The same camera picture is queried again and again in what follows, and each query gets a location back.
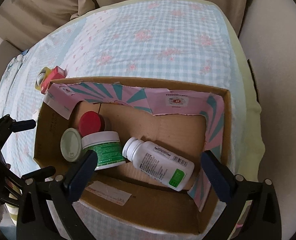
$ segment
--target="small red box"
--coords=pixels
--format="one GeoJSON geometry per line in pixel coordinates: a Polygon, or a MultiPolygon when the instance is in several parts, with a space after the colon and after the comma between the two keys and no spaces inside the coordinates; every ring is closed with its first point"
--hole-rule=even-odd
{"type": "Polygon", "coordinates": [[[65,78],[65,77],[66,77],[66,72],[62,68],[56,66],[50,72],[50,74],[45,78],[45,80],[41,83],[41,86],[40,86],[41,87],[41,93],[46,94],[49,83],[50,83],[51,80],[61,79],[61,78],[65,78]]]}

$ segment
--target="silver bolt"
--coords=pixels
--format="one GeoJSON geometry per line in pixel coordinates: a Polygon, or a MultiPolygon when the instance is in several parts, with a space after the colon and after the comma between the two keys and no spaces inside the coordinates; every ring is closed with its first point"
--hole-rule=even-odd
{"type": "Polygon", "coordinates": [[[27,185],[31,185],[33,183],[33,179],[32,178],[26,179],[25,182],[26,182],[27,185]]]}
{"type": "Polygon", "coordinates": [[[266,180],[265,180],[265,183],[266,183],[267,185],[269,185],[269,186],[272,185],[272,181],[271,181],[270,179],[266,179],[266,180]]]}
{"type": "Polygon", "coordinates": [[[64,176],[62,176],[62,175],[57,175],[55,177],[55,181],[62,181],[63,179],[64,179],[64,176]]]}
{"type": "Polygon", "coordinates": [[[242,175],[240,175],[240,174],[237,174],[237,175],[235,176],[235,179],[236,179],[237,181],[243,181],[243,180],[244,180],[244,177],[243,177],[242,175]]]}

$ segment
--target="mattress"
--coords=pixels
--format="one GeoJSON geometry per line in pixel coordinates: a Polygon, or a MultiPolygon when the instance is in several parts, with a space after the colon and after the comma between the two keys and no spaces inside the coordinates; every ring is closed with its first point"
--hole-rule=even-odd
{"type": "MultiPolygon", "coordinates": [[[[229,89],[232,102],[230,170],[257,180],[264,145],[261,108],[240,43],[220,9],[202,0],[130,0],[89,12],[38,42],[8,65],[0,83],[0,117],[36,117],[43,95],[34,89],[39,71],[59,65],[67,77],[133,76],[202,83],[229,89]]],[[[2,149],[21,176],[38,169],[36,130],[12,134],[2,149]]],[[[224,209],[219,202],[198,236],[151,232],[109,218],[83,203],[74,207],[98,239],[153,237],[201,239],[224,209]]]]}

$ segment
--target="red lid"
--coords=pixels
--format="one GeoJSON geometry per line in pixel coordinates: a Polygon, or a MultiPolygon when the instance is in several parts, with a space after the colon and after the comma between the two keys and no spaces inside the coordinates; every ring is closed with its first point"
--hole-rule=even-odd
{"type": "Polygon", "coordinates": [[[88,111],[80,118],[78,128],[81,136],[84,137],[91,133],[103,131],[104,121],[96,112],[88,111]]]}

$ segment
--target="green label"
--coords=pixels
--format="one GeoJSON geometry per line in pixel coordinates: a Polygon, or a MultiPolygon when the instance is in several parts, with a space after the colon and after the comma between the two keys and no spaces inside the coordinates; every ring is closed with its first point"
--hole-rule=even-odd
{"type": "Polygon", "coordinates": [[[178,187],[178,185],[181,183],[184,176],[185,176],[185,173],[182,170],[176,169],[172,178],[169,181],[169,185],[173,187],[178,187]]]}
{"type": "Polygon", "coordinates": [[[97,153],[97,167],[125,161],[125,158],[122,156],[122,147],[120,142],[107,142],[92,145],[83,149],[82,153],[85,154],[87,150],[93,150],[97,153]]]}

